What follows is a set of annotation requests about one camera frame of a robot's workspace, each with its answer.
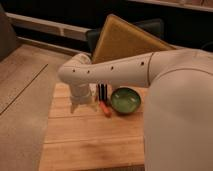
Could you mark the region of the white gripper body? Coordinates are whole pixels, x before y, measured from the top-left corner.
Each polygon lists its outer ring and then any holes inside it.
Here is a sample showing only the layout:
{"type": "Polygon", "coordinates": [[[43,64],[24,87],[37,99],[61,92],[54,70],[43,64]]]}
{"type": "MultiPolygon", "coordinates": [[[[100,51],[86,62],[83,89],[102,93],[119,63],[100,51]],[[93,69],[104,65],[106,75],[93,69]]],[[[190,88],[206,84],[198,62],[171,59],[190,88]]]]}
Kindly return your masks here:
{"type": "Polygon", "coordinates": [[[91,90],[88,84],[70,85],[70,100],[74,106],[89,104],[92,101],[91,90]]]}

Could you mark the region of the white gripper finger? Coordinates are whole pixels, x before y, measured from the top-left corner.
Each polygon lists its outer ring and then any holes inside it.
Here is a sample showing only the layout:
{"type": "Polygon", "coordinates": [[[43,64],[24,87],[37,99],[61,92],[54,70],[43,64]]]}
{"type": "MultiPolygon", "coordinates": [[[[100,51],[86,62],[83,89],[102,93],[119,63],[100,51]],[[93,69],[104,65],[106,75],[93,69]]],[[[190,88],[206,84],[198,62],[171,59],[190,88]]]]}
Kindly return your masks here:
{"type": "Polygon", "coordinates": [[[97,97],[93,97],[93,106],[97,107],[97,97]]]}
{"type": "Polygon", "coordinates": [[[70,113],[73,113],[75,108],[73,106],[70,107],[70,113]]]}

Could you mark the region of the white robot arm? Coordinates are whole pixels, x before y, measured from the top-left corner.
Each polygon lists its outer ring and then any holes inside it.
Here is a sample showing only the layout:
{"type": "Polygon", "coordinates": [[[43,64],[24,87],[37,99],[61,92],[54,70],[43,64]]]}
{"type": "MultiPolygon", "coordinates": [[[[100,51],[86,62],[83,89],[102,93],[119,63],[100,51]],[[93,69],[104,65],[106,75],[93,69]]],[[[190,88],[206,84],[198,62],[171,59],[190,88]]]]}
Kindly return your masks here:
{"type": "Polygon", "coordinates": [[[177,49],[98,64],[77,54],[58,74],[76,103],[89,96],[90,83],[148,89],[145,171],[213,171],[213,53],[177,49]]]}

